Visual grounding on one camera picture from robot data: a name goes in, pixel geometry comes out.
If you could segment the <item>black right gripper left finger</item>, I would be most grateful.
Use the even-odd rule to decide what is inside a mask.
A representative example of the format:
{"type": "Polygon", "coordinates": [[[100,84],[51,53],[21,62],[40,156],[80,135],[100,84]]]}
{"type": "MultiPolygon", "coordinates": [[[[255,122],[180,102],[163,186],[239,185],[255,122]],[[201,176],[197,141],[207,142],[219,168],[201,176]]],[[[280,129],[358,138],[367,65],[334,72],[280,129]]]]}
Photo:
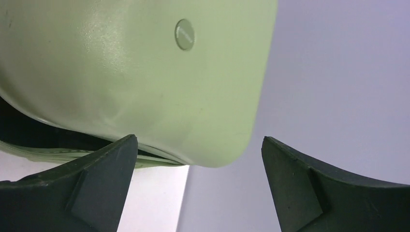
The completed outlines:
{"type": "Polygon", "coordinates": [[[55,168],[0,184],[3,232],[115,232],[138,142],[128,135],[55,168]]]}

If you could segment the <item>green hard-shell suitcase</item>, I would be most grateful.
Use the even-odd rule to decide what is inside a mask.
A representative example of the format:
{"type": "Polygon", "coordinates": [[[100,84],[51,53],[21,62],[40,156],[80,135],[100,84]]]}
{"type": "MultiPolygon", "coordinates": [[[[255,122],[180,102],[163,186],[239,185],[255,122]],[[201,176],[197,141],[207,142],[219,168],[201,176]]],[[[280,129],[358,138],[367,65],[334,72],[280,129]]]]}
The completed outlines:
{"type": "Polygon", "coordinates": [[[126,135],[136,167],[247,148],[276,0],[3,0],[1,148],[64,162],[126,135]]]}

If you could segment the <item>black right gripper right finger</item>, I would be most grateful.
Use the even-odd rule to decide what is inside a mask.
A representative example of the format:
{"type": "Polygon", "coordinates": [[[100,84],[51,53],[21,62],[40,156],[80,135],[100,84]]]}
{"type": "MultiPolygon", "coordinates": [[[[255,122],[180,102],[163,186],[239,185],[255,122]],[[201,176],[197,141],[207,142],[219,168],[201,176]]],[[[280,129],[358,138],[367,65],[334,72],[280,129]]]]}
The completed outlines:
{"type": "Polygon", "coordinates": [[[262,158],[283,232],[407,232],[409,185],[354,174],[265,137],[262,158]]]}

